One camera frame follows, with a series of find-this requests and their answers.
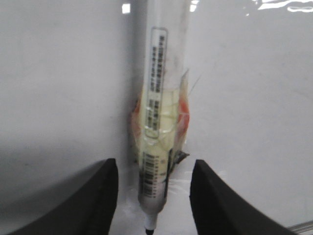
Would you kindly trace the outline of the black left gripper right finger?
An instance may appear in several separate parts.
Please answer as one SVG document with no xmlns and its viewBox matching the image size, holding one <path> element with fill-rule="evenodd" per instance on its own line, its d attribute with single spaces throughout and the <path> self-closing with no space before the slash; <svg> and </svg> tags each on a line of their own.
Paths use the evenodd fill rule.
<svg viewBox="0 0 313 235">
<path fill-rule="evenodd" d="M 293 234 L 244 200 L 204 160 L 195 161 L 189 198 L 199 235 Z"/>
</svg>

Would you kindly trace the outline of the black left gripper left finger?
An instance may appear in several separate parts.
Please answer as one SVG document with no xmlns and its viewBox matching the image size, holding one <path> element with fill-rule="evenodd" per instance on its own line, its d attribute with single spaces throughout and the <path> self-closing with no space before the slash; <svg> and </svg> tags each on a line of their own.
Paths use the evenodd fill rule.
<svg viewBox="0 0 313 235">
<path fill-rule="evenodd" d="M 107 235 L 118 198 L 118 168 L 109 158 L 57 207 L 12 232 L 14 235 Z"/>
</svg>

